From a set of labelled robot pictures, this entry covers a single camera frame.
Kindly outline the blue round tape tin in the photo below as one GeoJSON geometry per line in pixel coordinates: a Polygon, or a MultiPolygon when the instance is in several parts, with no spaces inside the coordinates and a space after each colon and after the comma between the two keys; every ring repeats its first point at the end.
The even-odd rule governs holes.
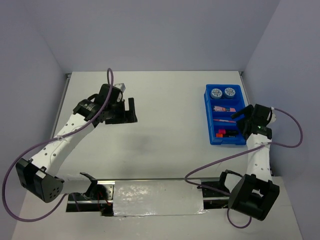
{"type": "Polygon", "coordinates": [[[226,99],[233,99],[236,96],[236,90],[232,87],[226,87],[223,91],[223,96],[226,99]]]}

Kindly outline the red transparent pen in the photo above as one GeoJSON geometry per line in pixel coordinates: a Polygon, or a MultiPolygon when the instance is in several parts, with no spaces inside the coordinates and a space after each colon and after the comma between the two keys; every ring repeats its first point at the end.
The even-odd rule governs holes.
{"type": "Polygon", "coordinates": [[[227,120],[227,119],[213,119],[213,121],[214,121],[214,122],[222,122],[222,123],[236,124],[236,121],[227,120]]]}

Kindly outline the pink cap black highlighter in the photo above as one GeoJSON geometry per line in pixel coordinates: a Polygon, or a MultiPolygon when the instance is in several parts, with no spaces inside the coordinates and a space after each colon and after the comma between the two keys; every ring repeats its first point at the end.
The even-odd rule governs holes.
{"type": "Polygon", "coordinates": [[[237,135],[239,132],[237,130],[232,129],[219,129],[219,134],[227,134],[227,135],[237,135]]]}

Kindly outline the orange cap black highlighter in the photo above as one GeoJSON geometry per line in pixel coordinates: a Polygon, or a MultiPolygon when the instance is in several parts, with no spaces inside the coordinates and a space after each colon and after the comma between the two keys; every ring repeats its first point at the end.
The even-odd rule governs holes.
{"type": "Polygon", "coordinates": [[[236,138],[237,137],[237,135],[235,135],[235,134],[223,134],[223,133],[216,133],[215,134],[215,137],[216,138],[236,138]]]}

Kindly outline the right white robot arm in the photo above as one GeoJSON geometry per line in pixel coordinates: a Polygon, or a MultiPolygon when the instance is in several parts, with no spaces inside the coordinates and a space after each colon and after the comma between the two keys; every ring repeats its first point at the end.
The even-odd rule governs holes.
{"type": "Polygon", "coordinates": [[[231,118],[238,118],[236,125],[246,140],[247,150],[242,152],[247,155],[246,173],[236,184],[225,178],[218,182],[217,188],[196,182],[193,185],[228,196],[229,209],[263,221],[280,194],[270,172],[272,130],[268,124],[275,121],[275,114],[271,107],[250,104],[231,118]]]}

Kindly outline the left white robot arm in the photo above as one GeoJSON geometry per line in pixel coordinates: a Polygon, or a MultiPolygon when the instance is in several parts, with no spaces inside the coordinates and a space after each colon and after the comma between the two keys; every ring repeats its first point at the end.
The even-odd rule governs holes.
{"type": "Polygon", "coordinates": [[[26,160],[20,158],[15,168],[23,188],[45,203],[58,195],[79,193],[91,200],[97,196],[98,181],[85,172],[58,177],[58,171],[76,146],[100,123],[126,123],[124,83],[110,86],[105,83],[99,93],[80,101],[73,109],[67,123],[37,154],[26,160]]]}

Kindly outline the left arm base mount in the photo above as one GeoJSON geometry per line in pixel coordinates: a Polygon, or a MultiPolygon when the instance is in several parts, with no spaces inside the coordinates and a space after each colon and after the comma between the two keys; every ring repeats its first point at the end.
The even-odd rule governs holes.
{"type": "Polygon", "coordinates": [[[67,197],[67,213],[96,212],[103,217],[114,215],[114,180],[96,179],[81,172],[78,178],[68,180],[64,186],[77,191],[67,197]]]}

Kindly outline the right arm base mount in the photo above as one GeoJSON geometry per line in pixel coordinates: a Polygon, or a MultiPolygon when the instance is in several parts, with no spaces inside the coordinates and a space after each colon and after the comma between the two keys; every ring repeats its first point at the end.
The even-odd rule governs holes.
{"type": "MultiPolygon", "coordinates": [[[[218,180],[201,181],[201,184],[229,193],[229,190],[222,186],[218,180]]],[[[202,197],[203,207],[205,210],[228,208],[229,196],[224,193],[203,188],[202,197]]]]}

